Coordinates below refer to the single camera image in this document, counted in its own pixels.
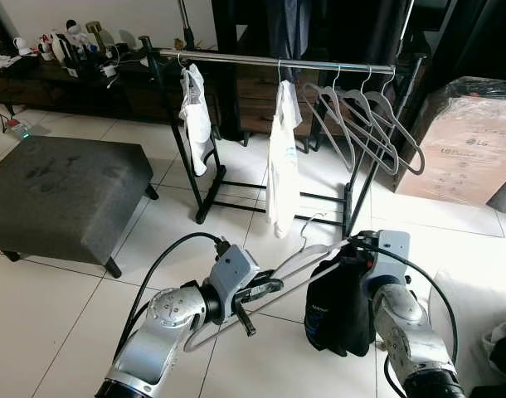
upholstered bench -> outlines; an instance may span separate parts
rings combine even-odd
[[[0,162],[0,250],[103,265],[141,197],[158,195],[140,145],[30,137]]]

hanging shirt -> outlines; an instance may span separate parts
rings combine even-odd
[[[202,74],[194,64],[188,69],[183,68],[181,73],[183,102],[179,117],[185,121],[194,174],[200,177],[207,170],[203,155],[211,137],[211,119],[205,102]]]
[[[266,184],[267,221],[274,225],[275,236],[284,238],[299,209],[299,172],[294,129],[301,123],[301,113],[293,83],[279,84],[277,105],[271,126]]]

white tile floor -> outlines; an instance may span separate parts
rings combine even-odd
[[[114,257],[124,273],[121,279],[111,279],[96,265],[37,256],[11,263],[0,255],[0,396],[92,397],[107,372],[137,285],[158,254],[180,236],[192,231],[224,235],[244,245],[263,269],[301,246],[301,221],[283,240],[273,237],[262,215],[250,211],[214,207],[205,224],[196,224],[194,198],[166,126],[35,110],[19,117],[39,123],[51,136],[141,143],[160,198],[139,203],[119,241]],[[16,144],[0,133],[0,160]],[[222,141],[219,149],[230,178],[265,180],[265,137],[253,137],[247,148]],[[315,193],[334,194],[348,178],[327,145],[318,153],[300,153],[299,170],[304,189]],[[202,190],[209,188],[213,173],[210,167],[201,178]],[[265,205],[264,193],[257,189],[225,187],[220,193],[227,201]],[[305,214],[326,211],[326,217],[339,218],[335,206],[310,200],[302,205]],[[411,260],[433,275],[440,269],[468,273],[471,265],[490,265],[492,250],[506,252],[506,215],[488,207],[399,196],[378,183],[372,185],[355,231],[372,228],[409,232]],[[336,232],[311,224],[307,236],[310,242],[329,243]],[[150,288],[202,281],[213,259],[210,243],[193,241],[167,259]],[[428,285],[412,277],[414,290],[425,300]],[[299,291],[255,316],[258,333],[251,339],[237,328],[198,352],[181,353],[165,396],[395,396],[382,375],[383,352],[373,347],[364,358],[340,358],[307,343],[304,299],[305,291]]]

cardboard box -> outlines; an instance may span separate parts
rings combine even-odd
[[[420,176],[405,172],[396,192],[482,206],[506,183],[506,95],[458,95],[458,86],[464,88],[469,79],[429,96],[414,128],[425,171]],[[411,165],[418,168],[418,157]]]

wall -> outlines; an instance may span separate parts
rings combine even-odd
[[[196,42],[202,40],[203,48],[216,45],[211,0],[185,3]],[[176,0],[0,0],[0,17],[12,35],[30,44],[52,28],[64,32],[67,19],[76,20],[84,30],[86,22],[100,21],[115,42],[131,41],[136,46],[141,35],[149,35],[161,47],[172,47],[175,37],[183,38]]]

